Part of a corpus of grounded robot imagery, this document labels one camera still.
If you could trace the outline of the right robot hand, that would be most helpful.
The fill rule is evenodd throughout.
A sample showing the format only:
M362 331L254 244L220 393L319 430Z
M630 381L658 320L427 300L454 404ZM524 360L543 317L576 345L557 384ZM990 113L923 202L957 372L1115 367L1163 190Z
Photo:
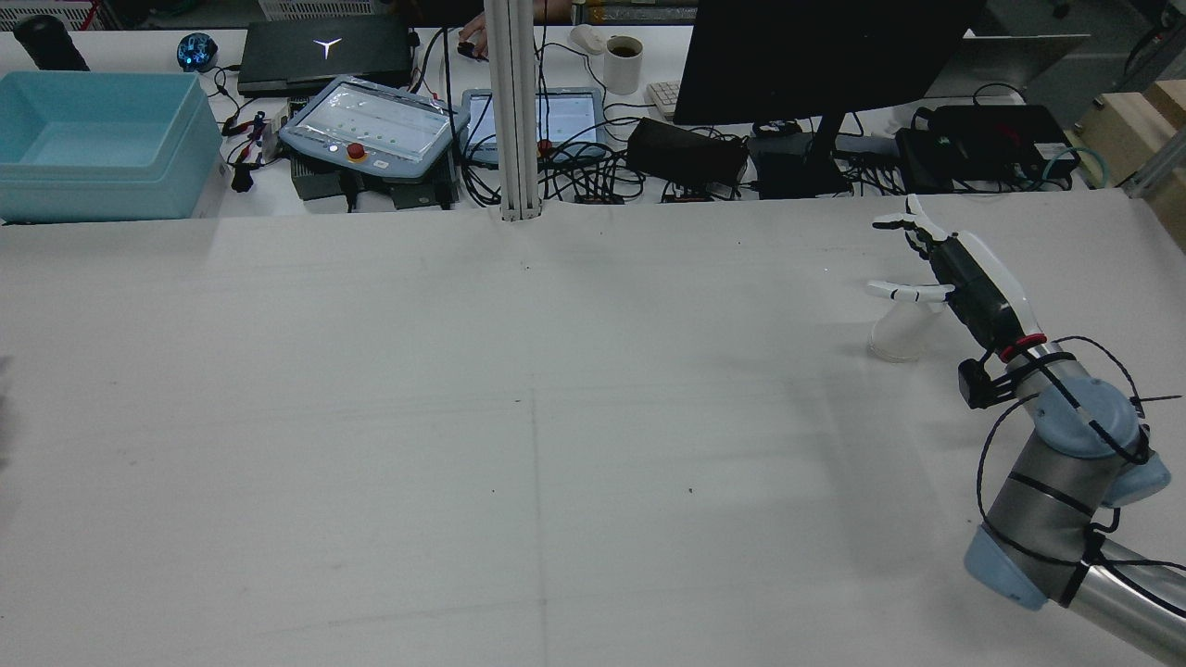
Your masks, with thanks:
M1046 333L1018 278L971 231L944 231L908 195L906 211L876 216L880 231L903 231L908 246L930 266L935 284L868 282L865 291L893 301L944 304L991 355L1005 363Z

